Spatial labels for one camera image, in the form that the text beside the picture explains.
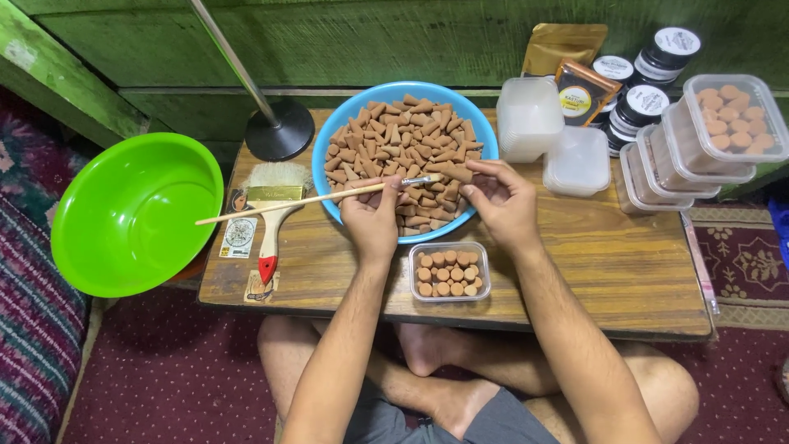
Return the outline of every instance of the brush bristles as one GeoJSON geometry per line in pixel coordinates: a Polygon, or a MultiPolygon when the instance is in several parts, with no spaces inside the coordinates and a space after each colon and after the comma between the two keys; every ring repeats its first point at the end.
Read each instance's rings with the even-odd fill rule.
{"type": "Polygon", "coordinates": [[[258,164],[241,184],[246,192],[251,186],[295,185],[304,187],[304,195],[312,190],[312,174],[307,167],[293,162],[258,164]]]}

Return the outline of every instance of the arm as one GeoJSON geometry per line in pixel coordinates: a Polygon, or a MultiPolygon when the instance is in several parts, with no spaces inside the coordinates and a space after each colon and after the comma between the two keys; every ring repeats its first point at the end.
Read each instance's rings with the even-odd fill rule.
{"type": "Polygon", "coordinates": [[[659,444],[633,374],[540,241],[534,186],[504,162],[468,166],[481,175],[462,193],[512,256],[534,333],[589,443],[659,444]]]}
{"type": "MultiPolygon", "coordinates": [[[[282,432],[283,444],[339,444],[345,436],[365,377],[383,286],[397,246],[395,205],[400,180],[399,176],[387,178],[392,186],[375,197],[342,201],[342,222],[357,246],[360,266],[301,374],[282,432]]],[[[380,178],[349,182],[346,189],[378,182],[380,178]]]]}

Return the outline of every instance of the hairy forearm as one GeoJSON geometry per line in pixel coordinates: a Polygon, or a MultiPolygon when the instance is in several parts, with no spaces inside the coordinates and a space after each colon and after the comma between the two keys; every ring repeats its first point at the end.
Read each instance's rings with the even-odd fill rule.
{"type": "Polygon", "coordinates": [[[588,441],[638,434],[642,442],[660,442],[633,374],[548,252],[539,246],[514,260],[534,333],[588,441]]]}
{"type": "Polygon", "coordinates": [[[339,444],[372,348],[389,264],[363,265],[301,374],[282,442],[339,444]]]}

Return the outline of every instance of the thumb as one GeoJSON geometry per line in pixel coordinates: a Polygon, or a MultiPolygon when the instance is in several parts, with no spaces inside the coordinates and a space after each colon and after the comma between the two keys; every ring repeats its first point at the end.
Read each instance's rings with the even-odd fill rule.
{"type": "Polygon", "coordinates": [[[386,213],[394,213],[402,187],[402,178],[399,175],[392,175],[385,178],[383,182],[385,185],[381,191],[381,203],[378,204],[378,210],[383,209],[386,213]]]}
{"type": "Polygon", "coordinates": [[[484,216],[493,208],[493,204],[485,197],[485,193],[474,185],[461,186],[460,194],[480,212],[480,216],[484,216]]]}

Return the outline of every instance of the man's left hand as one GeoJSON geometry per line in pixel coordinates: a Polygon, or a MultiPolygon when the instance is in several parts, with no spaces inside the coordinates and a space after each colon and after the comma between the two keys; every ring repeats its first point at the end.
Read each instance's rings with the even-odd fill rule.
{"type": "Polygon", "coordinates": [[[392,175],[346,182],[345,189],[385,183],[382,192],[349,196],[340,202],[340,219],[359,250],[361,264],[389,263],[397,248],[395,206],[408,199],[399,195],[402,177],[392,175]]]}

